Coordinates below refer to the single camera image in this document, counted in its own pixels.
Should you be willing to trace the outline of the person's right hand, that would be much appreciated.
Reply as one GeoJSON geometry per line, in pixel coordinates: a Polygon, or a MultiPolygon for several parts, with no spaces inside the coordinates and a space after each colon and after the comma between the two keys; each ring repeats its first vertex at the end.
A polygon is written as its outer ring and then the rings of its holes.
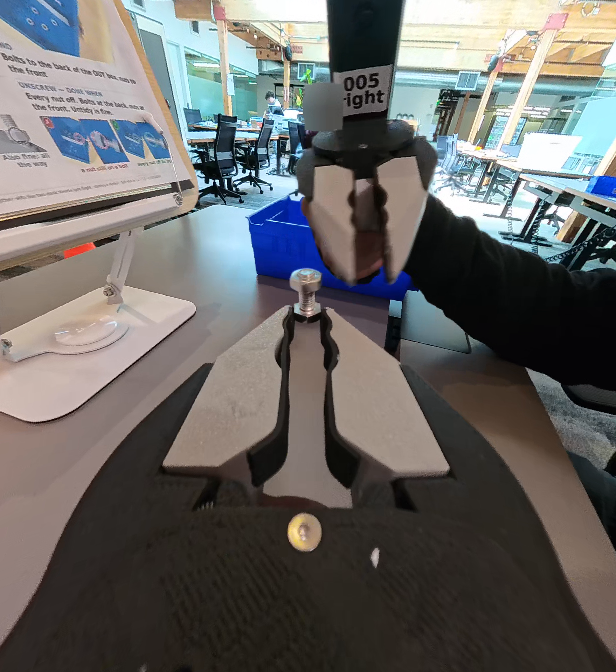
{"type": "Polygon", "coordinates": [[[378,232],[360,232],[352,227],[312,231],[327,271],[348,286],[367,284],[383,265],[382,237],[378,232]]]}

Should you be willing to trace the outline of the white metal stand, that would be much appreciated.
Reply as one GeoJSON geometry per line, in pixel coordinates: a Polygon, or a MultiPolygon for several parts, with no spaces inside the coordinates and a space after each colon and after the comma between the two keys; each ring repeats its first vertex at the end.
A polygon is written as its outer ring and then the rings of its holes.
{"type": "Polygon", "coordinates": [[[72,413],[195,315],[190,301],[126,284],[144,227],[177,209],[168,194],[0,232],[0,270],[119,234],[101,289],[9,332],[0,327],[0,413],[33,424],[72,413]]]}

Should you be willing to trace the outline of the printed instruction sheet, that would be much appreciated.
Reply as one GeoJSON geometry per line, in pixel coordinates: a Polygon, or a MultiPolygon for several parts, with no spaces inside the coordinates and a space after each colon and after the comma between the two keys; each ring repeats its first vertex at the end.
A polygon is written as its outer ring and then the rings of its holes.
{"type": "Polygon", "coordinates": [[[0,223],[172,192],[113,1],[0,1],[0,223]]]}

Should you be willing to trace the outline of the wooden office desk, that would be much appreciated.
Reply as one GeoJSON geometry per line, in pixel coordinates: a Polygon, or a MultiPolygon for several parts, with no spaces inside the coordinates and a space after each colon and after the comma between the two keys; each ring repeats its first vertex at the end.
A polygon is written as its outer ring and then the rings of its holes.
{"type": "Polygon", "coordinates": [[[603,224],[616,220],[616,197],[601,196],[587,191],[588,183],[568,178],[545,177],[534,174],[522,173],[521,179],[529,183],[535,183],[539,187],[569,195],[569,207],[576,213],[584,215],[603,224]]]}

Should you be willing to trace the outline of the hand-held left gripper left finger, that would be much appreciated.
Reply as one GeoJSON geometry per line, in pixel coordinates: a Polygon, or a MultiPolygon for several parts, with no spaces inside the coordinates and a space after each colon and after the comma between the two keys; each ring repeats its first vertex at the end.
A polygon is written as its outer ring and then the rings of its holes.
{"type": "Polygon", "coordinates": [[[170,474],[260,488],[288,455],[290,344],[285,306],[219,355],[165,459],[170,474]]]}

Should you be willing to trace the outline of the silver hex nut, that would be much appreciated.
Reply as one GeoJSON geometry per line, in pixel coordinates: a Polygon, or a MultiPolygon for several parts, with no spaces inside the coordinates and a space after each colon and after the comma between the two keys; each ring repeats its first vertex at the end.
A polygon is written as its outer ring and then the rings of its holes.
{"type": "Polygon", "coordinates": [[[322,274],[311,268],[297,269],[290,275],[289,284],[298,293],[315,293],[322,286],[322,274]]]}

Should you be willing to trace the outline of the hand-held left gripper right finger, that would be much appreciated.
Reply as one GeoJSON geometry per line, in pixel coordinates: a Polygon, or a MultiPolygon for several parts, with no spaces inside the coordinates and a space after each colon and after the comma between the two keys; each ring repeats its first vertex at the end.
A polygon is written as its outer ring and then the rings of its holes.
{"type": "Polygon", "coordinates": [[[449,465],[399,362],[332,308],[322,312],[325,457],[346,489],[441,478],[449,465]]]}

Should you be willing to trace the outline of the person's right forearm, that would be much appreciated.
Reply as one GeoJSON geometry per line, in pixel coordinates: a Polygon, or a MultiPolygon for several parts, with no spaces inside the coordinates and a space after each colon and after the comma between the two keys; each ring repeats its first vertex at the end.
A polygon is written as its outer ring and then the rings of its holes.
{"type": "Polygon", "coordinates": [[[429,196],[404,271],[499,357],[562,384],[616,391],[615,270],[548,264],[429,196]]]}

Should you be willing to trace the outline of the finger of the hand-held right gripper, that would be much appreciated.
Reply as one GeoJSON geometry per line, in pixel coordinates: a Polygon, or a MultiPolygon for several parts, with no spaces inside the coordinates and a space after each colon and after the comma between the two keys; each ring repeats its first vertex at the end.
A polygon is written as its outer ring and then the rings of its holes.
{"type": "Polygon", "coordinates": [[[396,282],[410,256],[428,192],[416,156],[396,156],[374,171],[374,242],[388,284],[396,282]]]}
{"type": "Polygon", "coordinates": [[[309,222],[330,273],[348,285],[356,282],[353,173],[340,166],[314,169],[309,222]]]}

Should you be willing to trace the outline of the wooden display board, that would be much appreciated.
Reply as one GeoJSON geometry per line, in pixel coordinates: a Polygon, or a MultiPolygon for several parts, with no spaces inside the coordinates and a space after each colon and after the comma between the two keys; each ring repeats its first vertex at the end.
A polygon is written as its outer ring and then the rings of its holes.
{"type": "Polygon", "coordinates": [[[183,199],[181,205],[178,206],[177,215],[182,216],[191,212],[198,203],[199,191],[195,171],[193,170],[192,162],[186,151],[184,139],[181,135],[181,129],[174,120],[171,109],[160,88],[159,81],[154,74],[152,64],[144,50],[144,44],[139,34],[139,28],[135,28],[132,16],[129,14],[122,1],[114,1],[113,3],[119,14],[120,20],[123,22],[130,36],[133,48],[142,64],[149,85],[151,86],[153,96],[156,99],[156,104],[154,106],[160,110],[156,119],[161,129],[168,135],[168,145],[176,174],[175,180],[183,199]]]}

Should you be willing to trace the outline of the white panel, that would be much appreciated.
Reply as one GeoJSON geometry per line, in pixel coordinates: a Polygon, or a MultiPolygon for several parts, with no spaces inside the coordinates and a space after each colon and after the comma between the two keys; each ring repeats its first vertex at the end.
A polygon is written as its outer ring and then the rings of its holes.
{"type": "Polygon", "coordinates": [[[558,172],[580,144],[582,136],[528,132],[515,160],[518,167],[558,172]]]}

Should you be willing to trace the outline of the dark grey desk pad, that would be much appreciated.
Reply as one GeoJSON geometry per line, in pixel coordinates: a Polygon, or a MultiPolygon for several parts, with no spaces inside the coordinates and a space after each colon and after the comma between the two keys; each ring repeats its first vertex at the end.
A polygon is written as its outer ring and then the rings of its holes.
{"type": "Polygon", "coordinates": [[[471,342],[466,332],[442,310],[426,300],[419,290],[408,291],[401,307],[400,338],[435,348],[469,354],[471,342]]]}

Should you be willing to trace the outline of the black office chair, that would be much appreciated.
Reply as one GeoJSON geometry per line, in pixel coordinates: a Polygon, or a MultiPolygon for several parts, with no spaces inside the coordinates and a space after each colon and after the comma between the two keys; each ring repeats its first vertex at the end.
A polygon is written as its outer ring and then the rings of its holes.
{"type": "Polygon", "coordinates": [[[269,144],[271,134],[274,128],[274,121],[269,118],[263,119],[261,130],[255,141],[251,144],[244,145],[236,144],[235,158],[238,166],[244,173],[243,177],[238,180],[231,181],[234,190],[240,192],[238,186],[243,183],[249,183],[259,189],[263,194],[263,186],[273,191],[274,187],[270,182],[264,181],[260,177],[260,172],[263,168],[270,167],[271,160],[269,155],[269,144]]]}
{"type": "Polygon", "coordinates": [[[233,178],[238,175],[236,129],[237,117],[218,114],[212,147],[196,150],[199,161],[194,163],[194,169],[203,174],[206,183],[206,187],[200,190],[200,197],[216,196],[223,204],[227,204],[227,197],[232,197],[240,204],[244,203],[242,193],[233,185],[233,178]]]}

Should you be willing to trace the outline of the metal page holder clip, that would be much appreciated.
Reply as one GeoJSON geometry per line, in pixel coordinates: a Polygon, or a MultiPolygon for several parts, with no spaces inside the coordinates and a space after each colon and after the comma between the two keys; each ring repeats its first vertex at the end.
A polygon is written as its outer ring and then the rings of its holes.
{"type": "Polygon", "coordinates": [[[152,127],[152,129],[155,131],[155,133],[158,134],[161,137],[162,143],[164,144],[165,149],[167,150],[168,155],[171,158],[171,162],[173,164],[173,171],[175,173],[175,184],[172,188],[172,194],[173,194],[173,198],[175,200],[175,203],[179,208],[184,204],[183,189],[181,187],[181,183],[180,183],[179,178],[178,178],[177,168],[175,167],[175,161],[172,159],[172,156],[171,156],[171,153],[170,153],[169,143],[168,143],[168,141],[165,137],[165,132],[160,127],[158,122],[155,120],[152,113],[150,113],[148,111],[143,111],[142,117],[143,117],[144,123],[149,124],[152,127]]]}

